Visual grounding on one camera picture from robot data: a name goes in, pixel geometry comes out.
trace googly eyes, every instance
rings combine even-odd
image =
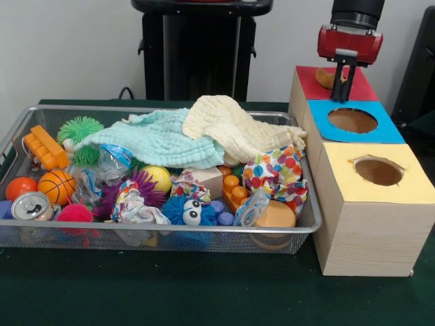
[[[186,225],[199,225],[203,209],[198,200],[188,200],[184,204],[183,210],[183,221]]]

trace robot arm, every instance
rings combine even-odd
[[[331,98],[349,100],[357,66],[375,63],[383,36],[376,32],[385,0],[334,0],[329,25],[320,28],[317,52],[337,62]],[[349,66],[347,80],[341,81],[343,67]]]

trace light blue muslin cloth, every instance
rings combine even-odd
[[[224,148],[213,139],[203,136],[194,141],[183,135],[183,122],[188,113],[188,109],[178,109],[132,114],[128,120],[87,136],[74,149],[112,144],[131,151],[146,164],[169,168],[206,169],[223,164]]]

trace white wall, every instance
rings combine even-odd
[[[333,0],[275,0],[258,17],[257,59],[251,64],[250,101],[288,101],[295,65],[329,65],[317,56],[317,34],[330,21]],[[384,43],[376,63],[364,69],[388,111],[392,111],[425,9],[434,0],[385,0],[378,31]]]
[[[366,75],[391,110],[430,0],[386,0],[379,31],[385,41]],[[317,33],[332,0],[275,0],[257,18],[257,59],[249,101],[288,101],[295,65],[326,65]],[[130,86],[143,98],[141,13],[130,0],[0,0],[0,138],[41,98],[115,98]]]
[[[0,112],[123,86],[144,97],[141,17],[129,0],[0,0]]]

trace red box top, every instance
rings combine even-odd
[[[327,90],[319,85],[315,79],[315,72],[317,69],[318,67],[296,66],[296,72],[298,73],[300,84],[304,90],[305,98],[307,100],[329,100],[331,98],[331,90]],[[336,71],[336,68],[334,67],[324,69],[327,73],[335,73]],[[348,71],[349,67],[343,69],[345,75]],[[378,96],[368,83],[360,67],[357,67],[356,69],[349,100],[379,101]]]

